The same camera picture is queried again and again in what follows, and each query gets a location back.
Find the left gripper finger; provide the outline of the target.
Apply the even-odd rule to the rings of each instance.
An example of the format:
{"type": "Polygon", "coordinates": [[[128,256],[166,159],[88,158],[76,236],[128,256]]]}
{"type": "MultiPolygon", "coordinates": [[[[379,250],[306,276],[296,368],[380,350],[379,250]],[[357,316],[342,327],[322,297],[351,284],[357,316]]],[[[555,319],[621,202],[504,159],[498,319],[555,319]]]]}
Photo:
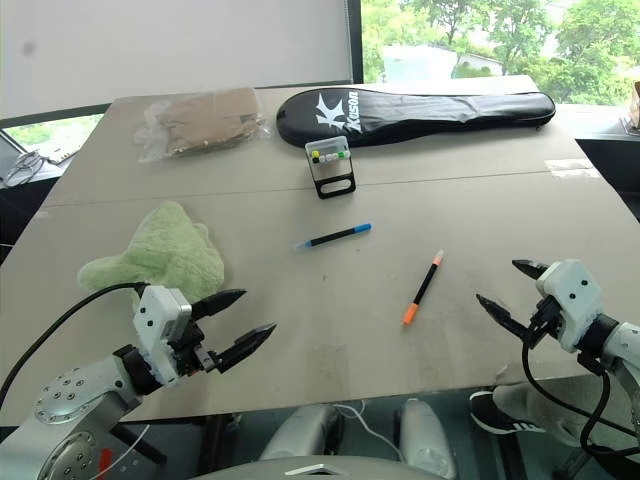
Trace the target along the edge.
{"type": "Polygon", "coordinates": [[[191,319],[199,321],[204,317],[211,317],[227,309],[247,291],[245,289],[227,289],[203,298],[191,305],[191,319]]]}
{"type": "Polygon", "coordinates": [[[256,327],[237,338],[233,345],[216,355],[215,368],[224,373],[252,355],[273,333],[275,323],[256,327]]]}

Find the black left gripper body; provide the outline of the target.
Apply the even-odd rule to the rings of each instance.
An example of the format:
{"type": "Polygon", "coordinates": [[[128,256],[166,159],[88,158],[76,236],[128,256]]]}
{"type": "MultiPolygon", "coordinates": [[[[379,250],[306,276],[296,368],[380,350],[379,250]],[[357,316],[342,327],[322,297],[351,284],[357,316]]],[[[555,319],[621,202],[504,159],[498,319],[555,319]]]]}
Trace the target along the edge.
{"type": "Polygon", "coordinates": [[[189,322],[178,338],[170,341],[175,369],[180,376],[191,376],[199,371],[211,372],[221,366],[217,353],[202,345],[204,339],[200,327],[189,322]]]}

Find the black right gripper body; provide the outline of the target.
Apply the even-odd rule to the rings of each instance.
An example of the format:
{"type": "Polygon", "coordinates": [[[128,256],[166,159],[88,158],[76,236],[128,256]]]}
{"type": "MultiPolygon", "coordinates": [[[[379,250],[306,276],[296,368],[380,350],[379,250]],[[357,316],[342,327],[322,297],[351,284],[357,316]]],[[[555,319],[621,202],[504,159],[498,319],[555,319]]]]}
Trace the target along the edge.
{"type": "Polygon", "coordinates": [[[551,295],[545,296],[536,304],[523,337],[524,346],[537,346],[545,336],[557,340],[562,322],[561,306],[551,295]]]}

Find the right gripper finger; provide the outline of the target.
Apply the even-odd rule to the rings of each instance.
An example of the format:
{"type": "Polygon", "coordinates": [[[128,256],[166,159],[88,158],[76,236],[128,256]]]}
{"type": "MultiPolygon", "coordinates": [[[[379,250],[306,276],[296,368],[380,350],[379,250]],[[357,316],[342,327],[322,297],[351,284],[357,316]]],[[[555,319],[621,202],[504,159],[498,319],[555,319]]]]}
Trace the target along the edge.
{"type": "Polygon", "coordinates": [[[530,259],[515,259],[511,261],[511,264],[533,280],[538,280],[549,269],[548,264],[530,259]]]}
{"type": "Polygon", "coordinates": [[[493,300],[490,300],[480,294],[476,294],[476,299],[487,314],[501,327],[516,336],[519,340],[524,341],[527,328],[516,321],[511,313],[500,306],[493,300]]]}

